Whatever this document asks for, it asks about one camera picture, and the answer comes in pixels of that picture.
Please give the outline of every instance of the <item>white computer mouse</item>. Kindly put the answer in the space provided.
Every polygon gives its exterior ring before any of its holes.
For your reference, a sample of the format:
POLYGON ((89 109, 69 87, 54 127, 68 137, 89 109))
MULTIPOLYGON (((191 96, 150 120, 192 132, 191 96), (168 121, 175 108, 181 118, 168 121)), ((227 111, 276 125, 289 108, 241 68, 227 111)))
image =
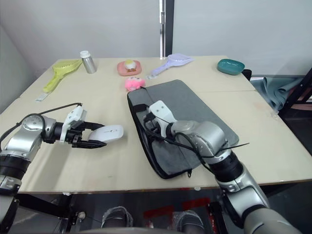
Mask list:
POLYGON ((99 140, 105 143, 118 140, 123 136, 123 127, 121 125, 108 125, 92 131, 89 140, 99 140))

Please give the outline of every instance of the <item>white bottle cap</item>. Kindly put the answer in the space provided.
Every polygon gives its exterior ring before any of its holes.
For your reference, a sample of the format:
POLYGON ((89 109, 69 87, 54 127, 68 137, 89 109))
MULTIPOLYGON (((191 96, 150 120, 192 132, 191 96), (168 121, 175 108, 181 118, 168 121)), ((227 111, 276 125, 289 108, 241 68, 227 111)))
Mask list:
POLYGON ((83 59, 88 58, 90 56, 91 56, 91 54, 87 50, 84 50, 84 51, 80 52, 80 57, 83 58, 83 59))

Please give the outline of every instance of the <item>teal cloth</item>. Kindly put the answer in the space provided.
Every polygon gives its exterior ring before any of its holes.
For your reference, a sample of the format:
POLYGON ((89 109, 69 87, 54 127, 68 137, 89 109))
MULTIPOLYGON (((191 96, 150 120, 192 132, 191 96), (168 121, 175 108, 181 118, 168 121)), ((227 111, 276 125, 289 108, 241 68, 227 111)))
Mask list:
POLYGON ((290 90, 301 82, 302 78, 271 78, 264 77, 251 80, 251 84, 265 101, 276 111, 283 108, 290 90))

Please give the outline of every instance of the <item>silver bottle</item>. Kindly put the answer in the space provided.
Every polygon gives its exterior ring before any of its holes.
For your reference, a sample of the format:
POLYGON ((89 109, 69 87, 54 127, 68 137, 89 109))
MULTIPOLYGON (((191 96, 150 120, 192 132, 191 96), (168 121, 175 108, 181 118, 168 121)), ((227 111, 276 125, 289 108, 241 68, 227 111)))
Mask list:
POLYGON ((83 65, 86 68, 87 73, 94 73, 97 71, 96 66, 94 65, 93 59, 89 51, 84 50, 80 52, 80 57, 82 59, 83 65))

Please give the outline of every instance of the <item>pink plush toy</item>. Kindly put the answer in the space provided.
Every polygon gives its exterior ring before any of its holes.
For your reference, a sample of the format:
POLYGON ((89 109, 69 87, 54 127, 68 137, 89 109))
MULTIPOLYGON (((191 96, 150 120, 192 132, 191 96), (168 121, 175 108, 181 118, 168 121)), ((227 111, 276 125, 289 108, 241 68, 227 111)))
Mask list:
POLYGON ((129 91, 139 89, 141 86, 145 86, 145 80, 139 77, 129 77, 126 79, 125 88, 129 91))

